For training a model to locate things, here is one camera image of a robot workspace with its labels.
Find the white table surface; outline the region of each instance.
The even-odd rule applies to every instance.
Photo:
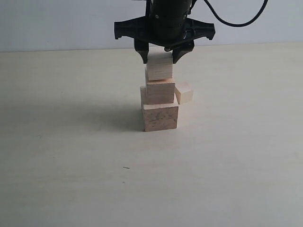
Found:
[[[134,50],[0,53],[0,226],[302,227],[302,71],[303,43],[196,47],[178,129],[142,132]]]

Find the black cable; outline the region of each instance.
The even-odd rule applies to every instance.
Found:
[[[245,26],[248,26],[248,25],[252,24],[253,22],[255,22],[255,21],[258,19],[258,17],[260,17],[260,15],[261,15],[262,12],[264,11],[264,9],[265,9],[265,7],[266,7],[266,5],[267,5],[267,3],[268,3],[268,0],[264,0],[264,3],[263,3],[263,5],[262,5],[260,11],[259,11],[259,12],[256,14],[256,16],[255,16],[253,19],[251,19],[249,22],[246,22],[246,23],[244,23],[244,24],[232,24],[232,23],[229,23],[229,22],[223,20],[222,18],[220,18],[220,17],[218,16],[218,14],[216,13],[216,11],[214,10],[214,8],[212,7],[212,5],[209,3],[208,0],[204,0],[204,1],[205,1],[205,3],[207,4],[207,6],[209,7],[209,9],[212,11],[213,15],[214,15],[221,23],[223,23],[223,24],[225,24],[225,25],[228,25],[228,26],[231,26],[231,27],[245,27]]]

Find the stacked wooden blocks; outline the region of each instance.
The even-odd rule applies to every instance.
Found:
[[[171,53],[152,48],[145,68],[146,86],[141,87],[141,105],[145,131],[175,129],[178,101],[172,73]]]

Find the wooden cube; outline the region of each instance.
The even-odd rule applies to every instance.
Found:
[[[147,56],[145,73],[148,80],[172,78],[173,56],[162,48],[151,48]]]
[[[194,90],[187,82],[177,83],[175,86],[175,93],[179,104],[193,100]]]
[[[178,123],[178,102],[171,104],[148,105],[146,103],[146,87],[140,87],[141,107],[145,131],[175,129]]]
[[[145,79],[147,104],[174,103],[175,80],[173,78],[161,80],[148,80],[146,76]]]

